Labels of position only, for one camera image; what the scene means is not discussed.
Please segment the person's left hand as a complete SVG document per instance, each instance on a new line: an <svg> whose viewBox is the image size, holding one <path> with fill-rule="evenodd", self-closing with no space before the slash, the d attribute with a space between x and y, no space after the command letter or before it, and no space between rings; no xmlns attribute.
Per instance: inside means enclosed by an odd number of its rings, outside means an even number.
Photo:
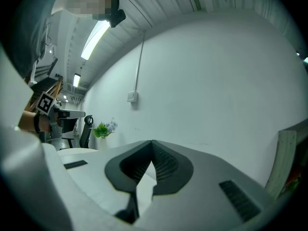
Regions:
<svg viewBox="0 0 308 231"><path fill-rule="evenodd" d="M38 122L38 126L40 131L42 132L49 132L50 131L50 120L47 116L45 115L41 115L39 117L39 122Z"/></svg>

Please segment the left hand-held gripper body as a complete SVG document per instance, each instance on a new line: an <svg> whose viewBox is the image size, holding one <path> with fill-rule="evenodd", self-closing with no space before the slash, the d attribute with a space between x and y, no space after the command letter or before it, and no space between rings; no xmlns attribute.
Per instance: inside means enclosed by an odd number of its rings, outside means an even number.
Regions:
<svg viewBox="0 0 308 231"><path fill-rule="evenodd" d="M69 109L62 109L60 105L56 104L56 98L52 97L46 92L43 92L38 99L36 109L39 114L36 114L36 132L41 133L39 129L39 117L45 115L50 120L50 131L48 139L73 139L74 127L77 118L69 117Z"/></svg>

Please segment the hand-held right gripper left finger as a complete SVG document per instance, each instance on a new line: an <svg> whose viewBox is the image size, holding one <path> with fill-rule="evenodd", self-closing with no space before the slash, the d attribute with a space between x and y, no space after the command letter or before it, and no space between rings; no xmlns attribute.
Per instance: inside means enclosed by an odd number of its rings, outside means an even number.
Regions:
<svg viewBox="0 0 308 231"><path fill-rule="evenodd" d="M77 186L102 210L127 223L152 203L152 164L146 142L112 149L70 148L58 152Z"/></svg>

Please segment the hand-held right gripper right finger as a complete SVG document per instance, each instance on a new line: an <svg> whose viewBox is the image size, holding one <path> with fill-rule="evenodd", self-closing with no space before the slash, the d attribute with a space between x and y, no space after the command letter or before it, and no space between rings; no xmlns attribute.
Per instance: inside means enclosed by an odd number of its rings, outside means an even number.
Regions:
<svg viewBox="0 0 308 231"><path fill-rule="evenodd" d="M163 141L152 145L189 159L193 173L177 193L153 196L138 219L140 229L248 231L274 202L264 187L222 158Z"/></svg>

